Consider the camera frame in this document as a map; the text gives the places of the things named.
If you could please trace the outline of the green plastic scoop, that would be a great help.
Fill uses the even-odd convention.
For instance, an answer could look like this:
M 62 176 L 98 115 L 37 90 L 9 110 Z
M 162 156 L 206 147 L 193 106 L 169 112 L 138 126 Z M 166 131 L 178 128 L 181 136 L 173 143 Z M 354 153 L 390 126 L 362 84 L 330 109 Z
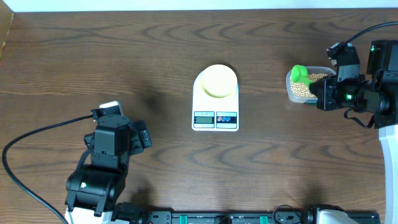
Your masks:
M 309 87 L 313 81 L 308 78 L 308 70 L 303 65 L 294 65 L 291 71 L 291 78 L 294 83 L 302 83 Z

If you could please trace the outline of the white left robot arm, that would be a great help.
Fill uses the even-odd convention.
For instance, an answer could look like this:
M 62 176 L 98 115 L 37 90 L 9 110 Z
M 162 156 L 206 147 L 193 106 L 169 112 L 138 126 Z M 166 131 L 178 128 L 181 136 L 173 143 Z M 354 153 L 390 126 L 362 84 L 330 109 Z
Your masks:
M 84 137 L 87 150 L 66 184 L 68 223 L 109 223 L 126 186 L 130 157 L 151 147 L 145 121 L 120 114 L 95 116 L 93 133 Z

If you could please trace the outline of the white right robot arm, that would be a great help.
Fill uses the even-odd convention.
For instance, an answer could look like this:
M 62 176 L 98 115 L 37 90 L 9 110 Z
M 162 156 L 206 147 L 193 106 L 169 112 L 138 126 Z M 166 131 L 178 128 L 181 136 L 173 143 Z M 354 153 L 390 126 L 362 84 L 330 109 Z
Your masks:
M 333 45 L 327 55 L 338 73 L 310 84 L 310 92 L 320 110 L 372 114 L 362 127 L 379 131 L 386 178 L 384 221 L 397 223 L 397 41 L 372 41 L 366 69 L 370 80 L 360 73 L 359 57 L 350 43 Z

